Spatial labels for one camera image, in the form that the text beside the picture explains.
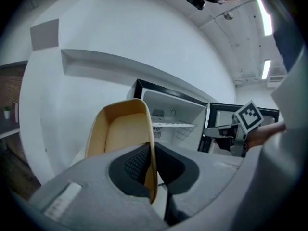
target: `fluorescent light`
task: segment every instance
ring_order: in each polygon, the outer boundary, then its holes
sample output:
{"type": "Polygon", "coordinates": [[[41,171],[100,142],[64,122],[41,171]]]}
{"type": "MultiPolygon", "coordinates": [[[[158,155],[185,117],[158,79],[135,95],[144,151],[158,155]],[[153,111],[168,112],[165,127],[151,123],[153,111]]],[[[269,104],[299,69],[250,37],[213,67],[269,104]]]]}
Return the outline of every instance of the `fluorescent light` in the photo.
{"type": "Polygon", "coordinates": [[[270,15],[266,12],[263,3],[261,0],[257,0],[261,15],[262,15],[262,20],[263,20],[263,26],[264,26],[264,35],[271,35],[273,33],[273,29],[271,27],[271,17],[270,15]]]}
{"type": "Polygon", "coordinates": [[[262,79],[266,79],[269,73],[269,69],[270,69],[270,60],[266,60],[264,62],[264,68],[263,68],[263,74],[262,74],[262,79]]]}

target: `dark sleeve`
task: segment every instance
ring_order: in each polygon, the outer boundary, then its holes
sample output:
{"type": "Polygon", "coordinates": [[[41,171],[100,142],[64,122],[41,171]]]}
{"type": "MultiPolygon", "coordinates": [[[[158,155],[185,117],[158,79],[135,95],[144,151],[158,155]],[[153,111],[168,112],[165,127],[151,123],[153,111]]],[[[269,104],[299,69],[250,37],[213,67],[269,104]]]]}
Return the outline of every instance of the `dark sleeve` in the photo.
{"type": "Polygon", "coordinates": [[[273,35],[284,65],[289,72],[303,48],[303,37],[289,12],[279,0],[262,0],[271,16],[273,35]]]}

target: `yellow container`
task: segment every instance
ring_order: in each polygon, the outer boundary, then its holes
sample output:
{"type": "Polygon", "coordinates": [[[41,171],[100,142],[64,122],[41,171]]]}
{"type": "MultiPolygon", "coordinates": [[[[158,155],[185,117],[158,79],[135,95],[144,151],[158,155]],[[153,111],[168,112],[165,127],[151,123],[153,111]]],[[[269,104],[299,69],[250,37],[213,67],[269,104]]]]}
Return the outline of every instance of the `yellow container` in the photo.
{"type": "Polygon", "coordinates": [[[150,112],[143,100],[132,99],[104,107],[94,120],[85,157],[147,142],[151,146],[151,165],[144,185],[150,189],[152,203],[157,194],[154,135],[150,112]]]}

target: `ceiling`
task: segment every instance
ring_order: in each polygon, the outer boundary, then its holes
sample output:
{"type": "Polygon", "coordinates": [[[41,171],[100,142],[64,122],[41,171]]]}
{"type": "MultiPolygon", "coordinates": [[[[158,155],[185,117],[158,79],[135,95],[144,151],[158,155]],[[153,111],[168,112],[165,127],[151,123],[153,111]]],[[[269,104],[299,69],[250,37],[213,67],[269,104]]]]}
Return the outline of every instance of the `ceiling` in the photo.
{"type": "Polygon", "coordinates": [[[286,75],[273,35],[264,36],[256,0],[228,1],[222,5],[206,2],[202,11],[186,0],[161,0],[191,20],[221,55],[236,86],[261,80],[265,60],[271,60],[268,76],[286,75]],[[226,20],[231,11],[232,20],[226,20]]]}

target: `refrigerator shelf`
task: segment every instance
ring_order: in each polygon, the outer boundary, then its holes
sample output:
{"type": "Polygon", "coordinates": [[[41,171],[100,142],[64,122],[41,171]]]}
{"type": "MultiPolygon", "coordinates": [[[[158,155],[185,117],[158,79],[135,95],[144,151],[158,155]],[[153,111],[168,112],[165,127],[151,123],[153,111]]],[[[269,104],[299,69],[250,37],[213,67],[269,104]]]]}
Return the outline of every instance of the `refrigerator shelf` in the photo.
{"type": "Polygon", "coordinates": [[[197,125],[183,121],[157,120],[156,118],[152,118],[152,126],[164,128],[190,128],[196,127],[197,125]]]}

